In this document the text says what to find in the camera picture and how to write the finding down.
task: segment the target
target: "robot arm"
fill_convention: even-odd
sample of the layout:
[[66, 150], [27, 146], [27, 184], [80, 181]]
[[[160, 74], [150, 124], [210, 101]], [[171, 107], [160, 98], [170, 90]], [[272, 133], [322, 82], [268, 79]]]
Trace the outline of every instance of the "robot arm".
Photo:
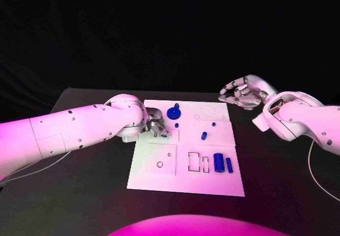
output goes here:
[[152, 130], [168, 135], [161, 111], [145, 108], [138, 98], [121, 94], [111, 105], [90, 105], [0, 124], [0, 180], [24, 165], [106, 141], [124, 142]]
[[324, 106], [302, 92], [278, 93], [268, 82], [255, 75], [230, 82], [220, 94], [232, 88], [235, 97], [222, 95], [220, 101], [236, 104], [246, 110], [252, 110], [260, 103], [265, 104], [262, 113], [253, 119], [260, 131], [271, 128], [286, 141], [307, 135], [324, 150], [340, 155], [340, 106]]

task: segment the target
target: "black background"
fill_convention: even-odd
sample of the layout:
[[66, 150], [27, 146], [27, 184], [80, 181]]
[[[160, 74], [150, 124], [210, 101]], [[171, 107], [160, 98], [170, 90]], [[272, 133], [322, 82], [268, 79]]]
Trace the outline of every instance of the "black background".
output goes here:
[[219, 92], [256, 74], [338, 104], [335, 4], [0, 2], [0, 121], [49, 113], [67, 87]]

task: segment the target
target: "blue object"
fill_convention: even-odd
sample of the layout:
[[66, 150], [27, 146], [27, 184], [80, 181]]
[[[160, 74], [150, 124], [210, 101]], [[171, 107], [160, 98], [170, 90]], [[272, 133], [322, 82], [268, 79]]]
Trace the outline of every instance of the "blue object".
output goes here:
[[207, 138], [207, 133], [206, 132], [203, 132], [203, 134], [201, 134], [201, 140], [206, 140], [206, 138]]
[[230, 158], [226, 157], [224, 160], [226, 160], [227, 172], [232, 173], [233, 171], [232, 171], [232, 162], [230, 162]]
[[167, 111], [167, 116], [168, 119], [178, 119], [180, 117], [180, 109], [178, 109], [178, 104], [174, 104], [174, 107], [171, 107]]
[[214, 172], [217, 173], [224, 172], [223, 155], [220, 153], [213, 154], [213, 166], [214, 166]]

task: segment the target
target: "dark table surface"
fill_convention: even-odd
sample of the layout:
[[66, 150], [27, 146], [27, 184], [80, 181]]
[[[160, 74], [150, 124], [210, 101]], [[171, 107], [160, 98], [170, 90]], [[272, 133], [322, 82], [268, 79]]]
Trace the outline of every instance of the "dark table surface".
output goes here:
[[[103, 103], [119, 93], [144, 99], [217, 102], [217, 94], [69, 88], [53, 112]], [[340, 235], [340, 202], [315, 185], [307, 165], [311, 139], [291, 142], [227, 105], [245, 197], [126, 189], [134, 143], [121, 138], [73, 151], [49, 169], [7, 183], [0, 193], [0, 235], [103, 236], [148, 218], [203, 214], [243, 220], [289, 235]], [[16, 176], [54, 162], [41, 160]], [[340, 157], [314, 145], [314, 176], [340, 197]]]

